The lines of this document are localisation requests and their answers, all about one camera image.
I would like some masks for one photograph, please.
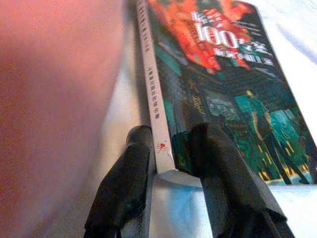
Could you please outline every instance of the book spine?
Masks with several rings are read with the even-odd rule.
[[[162,174],[175,170],[175,163],[159,82],[146,0],[137,1],[137,14],[157,171],[158,174]]]

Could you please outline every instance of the white cloth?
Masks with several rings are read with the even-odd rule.
[[[317,139],[317,0],[247,0],[258,7],[264,27],[315,141]],[[142,54],[134,1],[129,1],[124,60],[105,118],[100,146],[85,184],[47,238],[77,238],[98,186],[119,157],[128,131],[150,124]],[[273,195],[288,217],[297,238],[315,238],[317,188],[272,186]],[[155,179],[151,238],[210,238],[211,228],[201,188]]]

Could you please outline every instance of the white surface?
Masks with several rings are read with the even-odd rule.
[[[317,1],[247,0],[256,5],[264,26],[311,133],[317,141]],[[149,124],[142,56],[135,8],[127,11],[124,61],[105,119],[99,151],[77,198],[45,237],[82,237],[100,181],[122,152],[135,125]],[[317,189],[275,186],[271,190],[297,238],[317,237]],[[209,238],[211,229],[200,188],[155,180],[151,238]]]

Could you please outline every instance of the book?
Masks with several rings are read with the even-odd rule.
[[[215,123],[267,184],[316,184],[317,149],[257,9],[233,0],[138,0],[157,170],[199,185],[190,130]]]

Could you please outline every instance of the skin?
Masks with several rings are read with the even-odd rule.
[[[0,1],[0,237],[78,191],[120,66],[123,0]]]

